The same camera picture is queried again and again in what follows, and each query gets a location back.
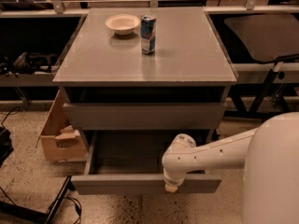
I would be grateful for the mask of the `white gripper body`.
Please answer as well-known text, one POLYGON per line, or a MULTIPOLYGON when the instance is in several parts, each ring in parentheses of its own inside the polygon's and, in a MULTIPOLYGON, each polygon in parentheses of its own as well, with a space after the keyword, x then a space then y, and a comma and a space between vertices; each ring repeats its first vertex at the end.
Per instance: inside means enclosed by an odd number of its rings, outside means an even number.
POLYGON ((164 181, 168 187, 182 185, 188 168, 191 166, 189 151, 195 147, 196 143, 192 137, 180 133, 163 154, 164 181))

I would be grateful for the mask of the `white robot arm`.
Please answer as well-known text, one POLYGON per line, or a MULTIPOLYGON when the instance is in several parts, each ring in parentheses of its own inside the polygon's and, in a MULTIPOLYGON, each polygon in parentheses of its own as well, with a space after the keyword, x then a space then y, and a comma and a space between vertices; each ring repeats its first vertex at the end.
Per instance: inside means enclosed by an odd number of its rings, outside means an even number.
POLYGON ((242 224, 299 224, 299 113, 274 116, 261 126, 198 147, 175 137, 162 157, 165 189, 187 173, 242 168, 242 224))

